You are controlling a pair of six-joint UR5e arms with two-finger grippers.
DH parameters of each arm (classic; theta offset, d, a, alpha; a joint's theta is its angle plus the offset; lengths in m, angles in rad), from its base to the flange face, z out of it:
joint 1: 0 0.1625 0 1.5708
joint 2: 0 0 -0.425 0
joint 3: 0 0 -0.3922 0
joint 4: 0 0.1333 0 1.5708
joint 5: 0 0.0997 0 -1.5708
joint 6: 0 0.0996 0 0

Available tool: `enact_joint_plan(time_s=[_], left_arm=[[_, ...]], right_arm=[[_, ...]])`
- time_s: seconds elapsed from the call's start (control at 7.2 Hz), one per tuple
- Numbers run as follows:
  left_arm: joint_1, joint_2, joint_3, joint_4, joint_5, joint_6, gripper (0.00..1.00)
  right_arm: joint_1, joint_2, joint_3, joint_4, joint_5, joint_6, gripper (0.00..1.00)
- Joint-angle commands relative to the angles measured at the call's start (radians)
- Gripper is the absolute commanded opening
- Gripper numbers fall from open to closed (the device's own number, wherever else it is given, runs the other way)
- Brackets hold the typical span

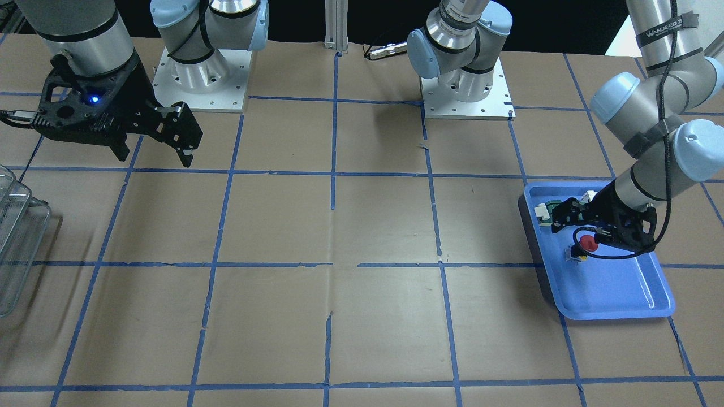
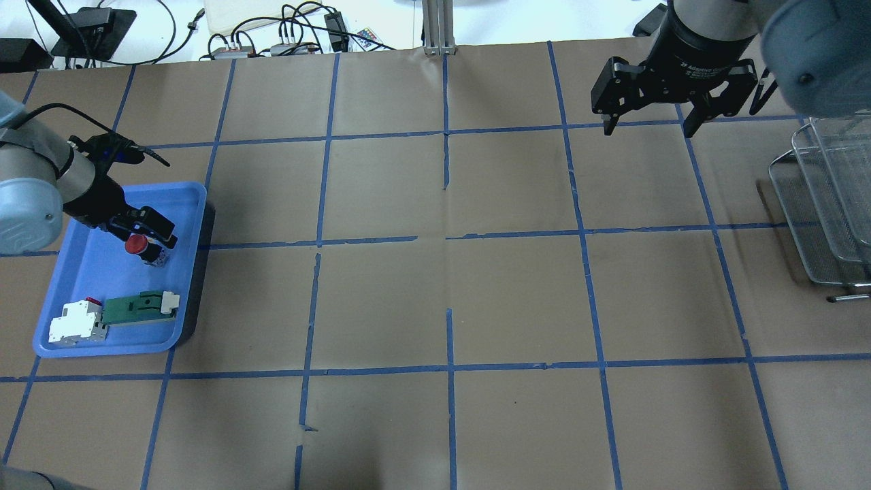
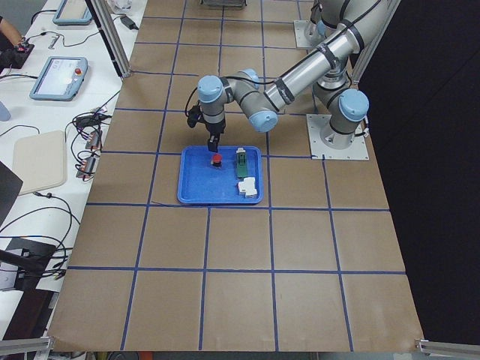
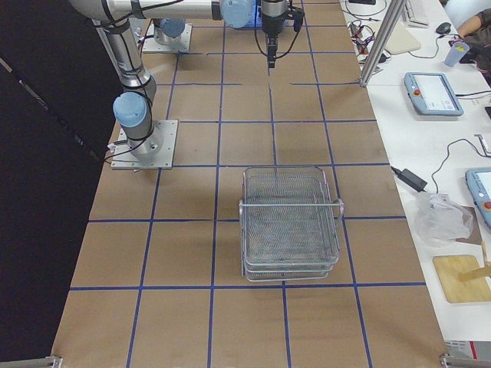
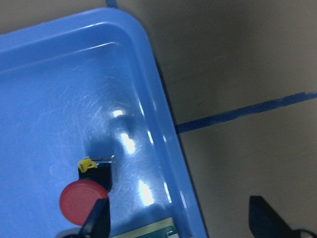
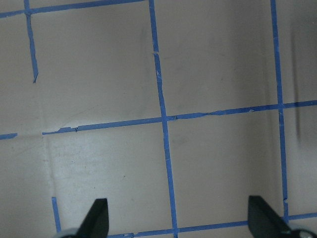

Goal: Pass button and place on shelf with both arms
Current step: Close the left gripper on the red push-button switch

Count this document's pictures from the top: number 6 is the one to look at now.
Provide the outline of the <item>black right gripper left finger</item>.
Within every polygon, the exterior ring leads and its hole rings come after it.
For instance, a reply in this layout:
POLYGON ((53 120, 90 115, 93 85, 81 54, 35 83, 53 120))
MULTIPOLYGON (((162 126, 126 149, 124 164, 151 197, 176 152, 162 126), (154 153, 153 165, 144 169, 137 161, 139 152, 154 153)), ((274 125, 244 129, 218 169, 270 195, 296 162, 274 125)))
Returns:
POLYGON ((75 234, 75 238, 106 238, 109 232, 108 202, 96 199, 75 234))

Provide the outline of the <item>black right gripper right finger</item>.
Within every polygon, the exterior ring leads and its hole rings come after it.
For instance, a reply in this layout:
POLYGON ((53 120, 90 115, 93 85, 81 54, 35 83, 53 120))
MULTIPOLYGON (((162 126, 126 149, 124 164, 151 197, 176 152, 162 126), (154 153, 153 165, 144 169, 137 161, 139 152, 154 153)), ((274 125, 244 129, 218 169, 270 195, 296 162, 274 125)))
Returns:
POLYGON ((248 228, 254 238, 291 238, 292 230, 258 195, 248 198, 248 228))

